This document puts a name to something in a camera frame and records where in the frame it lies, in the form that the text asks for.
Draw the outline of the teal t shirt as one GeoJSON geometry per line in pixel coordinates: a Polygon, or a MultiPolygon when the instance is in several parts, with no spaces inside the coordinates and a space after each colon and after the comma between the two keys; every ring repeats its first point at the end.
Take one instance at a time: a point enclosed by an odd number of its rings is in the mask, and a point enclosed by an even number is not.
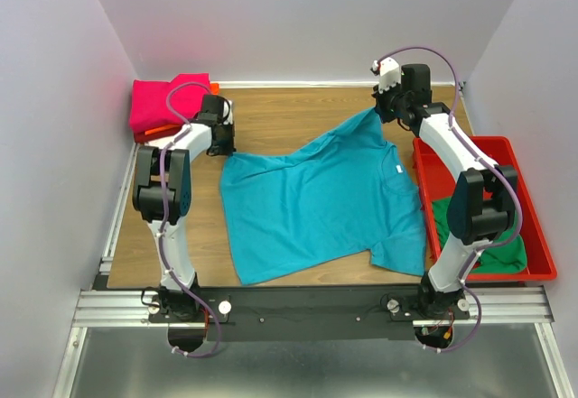
{"type": "Polygon", "coordinates": [[[425,271],[418,188],[373,109],[287,155],[234,153],[220,194],[231,258],[245,285],[362,251],[374,266],[425,271]]]}

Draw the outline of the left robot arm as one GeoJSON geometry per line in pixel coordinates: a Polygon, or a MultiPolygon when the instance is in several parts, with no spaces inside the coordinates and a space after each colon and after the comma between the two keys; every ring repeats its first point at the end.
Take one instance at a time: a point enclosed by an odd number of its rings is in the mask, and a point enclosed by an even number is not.
{"type": "Polygon", "coordinates": [[[200,155],[229,156],[234,146],[233,103],[202,97],[200,112],[170,137],[153,140],[136,155],[133,207],[154,238],[161,278],[145,305],[153,316],[196,320],[203,311],[196,270],[189,257],[186,217],[192,203],[191,163],[200,155]]]}

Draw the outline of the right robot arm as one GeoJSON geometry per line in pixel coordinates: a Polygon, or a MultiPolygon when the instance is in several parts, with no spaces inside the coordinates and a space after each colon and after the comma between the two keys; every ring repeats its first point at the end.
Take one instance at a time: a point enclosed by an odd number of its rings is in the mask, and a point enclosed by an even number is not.
{"type": "Polygon", "coordinates": [[[456,306],[473,266],[484,250],[521,220],[517,171],[490,159],[461,130],[451,109],[433,101],[430,69],[376,60],[375,111],[382,123],[396,121],[427,144],[452,175],[447,208],[450,234],[441,256],[423,276],[415,296],[417,311],[439,318],[456,306]]]}

